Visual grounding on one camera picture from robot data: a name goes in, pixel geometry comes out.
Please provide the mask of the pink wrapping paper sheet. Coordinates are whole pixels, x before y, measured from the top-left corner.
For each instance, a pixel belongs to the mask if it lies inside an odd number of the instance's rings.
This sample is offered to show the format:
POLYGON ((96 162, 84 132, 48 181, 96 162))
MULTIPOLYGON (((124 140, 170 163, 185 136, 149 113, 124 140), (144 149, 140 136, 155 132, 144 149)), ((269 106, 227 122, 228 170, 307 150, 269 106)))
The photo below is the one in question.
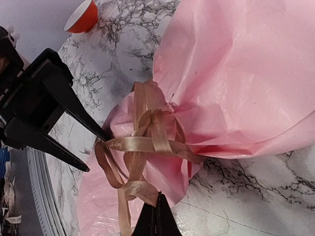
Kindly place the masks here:
MULTIPOLYGON (((172 115, 168 138, 183 128, 198 156, 240 159, 283 153, 315 141, 315 3, 312 0, 183 0, 154 55, 153 77, 172 115)), ((110 139, 133 131, 134 92, 110 112, 110 139)), ((81 234, 120 230, 118 193, 99 166, 83 175, 81 234)), ((148 155, 143 177, 172 207, 202 168, 148 155)))

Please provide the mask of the beige raffia ribbon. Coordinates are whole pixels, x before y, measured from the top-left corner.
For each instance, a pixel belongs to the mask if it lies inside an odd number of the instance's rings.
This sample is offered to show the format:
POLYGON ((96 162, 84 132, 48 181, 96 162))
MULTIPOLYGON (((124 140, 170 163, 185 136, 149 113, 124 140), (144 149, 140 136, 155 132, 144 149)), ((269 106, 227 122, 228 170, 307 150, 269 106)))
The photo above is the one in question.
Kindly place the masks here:
POLYGON ((94 152, 109 184, 118 193, 118 216, 121 234, 131 236, 144 203, 156 208, 159 191, 143 177, 148 155, 174 156, 194 164, 205 157, 195 155, 186 145, 177 119, 173 140, 167 135, 164 117, 172 115, 164 105, 157 83, 149 80, 133 86, 133 131, 129 137, 97 141, 94 152))

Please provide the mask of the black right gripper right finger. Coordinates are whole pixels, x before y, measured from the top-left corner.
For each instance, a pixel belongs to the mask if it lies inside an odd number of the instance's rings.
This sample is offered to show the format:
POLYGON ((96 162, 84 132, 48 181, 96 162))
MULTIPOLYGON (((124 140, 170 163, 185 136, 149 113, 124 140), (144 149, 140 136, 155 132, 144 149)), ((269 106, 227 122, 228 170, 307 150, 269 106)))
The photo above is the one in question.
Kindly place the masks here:
POLYGON ((156 206, 156 235, 181 236, 166 196, 159 192, 156 206))

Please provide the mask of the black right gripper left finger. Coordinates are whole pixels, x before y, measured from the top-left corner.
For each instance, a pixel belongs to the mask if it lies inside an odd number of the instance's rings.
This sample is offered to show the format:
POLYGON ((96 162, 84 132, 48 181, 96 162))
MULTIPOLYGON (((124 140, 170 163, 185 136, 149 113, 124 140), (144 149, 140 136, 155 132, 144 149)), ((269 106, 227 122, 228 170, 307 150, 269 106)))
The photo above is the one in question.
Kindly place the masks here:
POLYGON ((156 235, 156 208, 144 203, 132 236, 156 235))

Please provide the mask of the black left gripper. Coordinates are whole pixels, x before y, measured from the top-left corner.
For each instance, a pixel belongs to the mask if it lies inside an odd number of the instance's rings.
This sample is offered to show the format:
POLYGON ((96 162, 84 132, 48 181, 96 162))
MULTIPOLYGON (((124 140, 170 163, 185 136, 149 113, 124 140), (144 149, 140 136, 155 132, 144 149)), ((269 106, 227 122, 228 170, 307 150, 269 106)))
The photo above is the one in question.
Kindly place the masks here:
POLYGON ((109 141, 109 135, 87 113, 70 86, 73 84, 73 77, 69 69, 57 52, 50 48, 45 49, 23 69, 14 90, 0 99, 0 126, 5 128, 4 135, 25 146, 48 153, 83 172, 89 172, 89 167, 81 159, 48 134, 36 129, 51 128, 62 115, 63 108, 97 138, 104 142, 109 141), (53 76, 54 73, 49 68, 55 67, 60 68, 65 77, 53 76))

